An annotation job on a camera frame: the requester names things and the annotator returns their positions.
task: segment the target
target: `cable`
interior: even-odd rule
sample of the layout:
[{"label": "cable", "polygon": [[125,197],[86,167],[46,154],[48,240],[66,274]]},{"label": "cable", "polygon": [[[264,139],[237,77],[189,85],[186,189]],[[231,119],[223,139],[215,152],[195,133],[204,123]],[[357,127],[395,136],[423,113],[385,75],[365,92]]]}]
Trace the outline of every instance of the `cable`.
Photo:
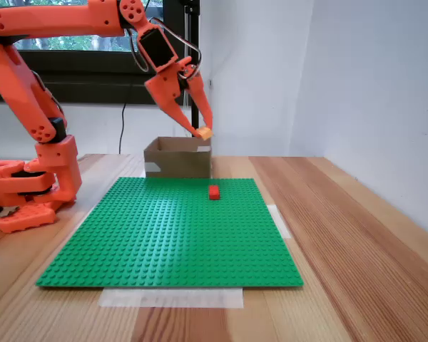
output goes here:
[{"label": "cable", "polygon": [[[146,7],[144,8],[144,14],[145,15],[146,15],[146,10],[148,9],[148,6],[149,6],[150,2],[151,2],[151,0],[148,0],[148,3],[146,4]],[[126,110],[127,102],[130,100],[130,95],[131,95],[131,89],[132,89],[132,87],[133,87],[133,79],[131,79],[130,85],[128,86],[126,99],[123,102],[123,107],[122,107],[122,113],[121,113],[121,117],[122,117],[122,128],[121,128],[121,137],[119,138],[119,154],[122,152],[122,137],[123,137],[123,129],[125,128],[124,112]]]},{"label": "cable", "polygon": [[[147,73],[149,71],[149,64],[146,61],[146,59],[140,54],[139,49],[138,52],[135,51],[135,45],[133,44],[133,35],[129,28],[126,29],[128,34],[128,39],[130,41],[130,49],[131,49],[131,55],[133,56],[133,59],[135,60],[136,65],[143,71],[144,73]],[[141,65],[140,62],[138,62],[138,56],[140,56],[141,60],[144,63],[144,66]]]}]

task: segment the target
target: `masking tape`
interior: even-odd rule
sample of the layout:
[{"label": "masking tape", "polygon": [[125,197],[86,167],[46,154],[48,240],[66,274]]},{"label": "masking tape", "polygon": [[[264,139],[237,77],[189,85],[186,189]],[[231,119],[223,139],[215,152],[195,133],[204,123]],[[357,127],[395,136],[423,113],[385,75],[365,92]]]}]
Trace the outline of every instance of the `masking tape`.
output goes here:
[{"label": "masking tape", "polygon": [[211,151],[211,146],[198,146],[197,152],[209,152]]},{"label": "masking tape", "polygon": [[146,172],[160,172],[162,169],[160,169],[159,166],[154,162],[145,162],[144,170]]},{"label": "masking tape", "polygon": [[102,307],[243,309],[243,289],[104,289]]},{"label": "masking tape", "polygon": [[277,229],[279,230],[280,236],[283,239],[292,239],[290,235],[287,225],[285,224],[282,216],[280,216],[279,209],[275,204],[267,205],[268,210],[270,211],[272,219],[274,219],[274,223],[276,224]]}]

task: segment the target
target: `black pole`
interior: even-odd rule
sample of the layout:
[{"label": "black pole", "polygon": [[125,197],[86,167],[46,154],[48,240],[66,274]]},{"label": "black pole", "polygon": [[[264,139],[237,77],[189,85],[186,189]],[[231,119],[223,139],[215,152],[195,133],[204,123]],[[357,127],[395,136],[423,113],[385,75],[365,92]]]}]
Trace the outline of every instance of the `black pole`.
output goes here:
[{"label": "black pole", "polygon": [[[199,34],[199,17],[200,17],[200,0],[180,0],[181,4],[185,5],[185,12],[188,15],[188,41],[193,45],[198,46],[200,43]],[[198,53],[193,49],[189,49],[189,55],[192,57],[192,63],[198,63]],[[192,126],[196,129],[200,127],[198,108],[196,104],[190,99],[190,106],[192,111]]]},{"label": "black pole", "polygon": [[[188,16],[188,33],[190,37],[190,42],[195,46],[199,44],[199,33],[198,33],[198,16],[190,15]],[[198,63],[198,53],[197,51],[190,49],[190,56],[192,57],[192,63]],[[196,129],[200,127],[198,108],[195,102],[192,100],[192,126]]]}]

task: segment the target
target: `wooden table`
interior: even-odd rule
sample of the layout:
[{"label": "wooden table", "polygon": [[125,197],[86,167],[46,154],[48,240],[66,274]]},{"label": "wooden table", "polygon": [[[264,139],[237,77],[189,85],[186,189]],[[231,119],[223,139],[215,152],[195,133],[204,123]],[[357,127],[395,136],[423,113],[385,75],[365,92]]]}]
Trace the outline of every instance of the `wooden table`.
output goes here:
[{"label": "wooden table", "polygon": [[84,217],[141,157],[87,155],[77,203],[0,232],[0,341],[428,341],[428,234],[322,158],[216,157],[253,177],[290,229],[302,289],[244,290],[244,309],[101,308],[101,290],[35,286]]}]

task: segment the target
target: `orange lego brick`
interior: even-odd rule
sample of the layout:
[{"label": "orange lego brick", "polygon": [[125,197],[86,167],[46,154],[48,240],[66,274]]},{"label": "orange lego brick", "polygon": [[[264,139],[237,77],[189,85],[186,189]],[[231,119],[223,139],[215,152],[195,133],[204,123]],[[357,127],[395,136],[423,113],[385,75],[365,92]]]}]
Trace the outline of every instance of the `orange lego brick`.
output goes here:
[{"label": "orange lego brick", "polygon": [[207,140],[213,136],[213,131],[208,127],[198,128],[196,131],[203,140]]}]

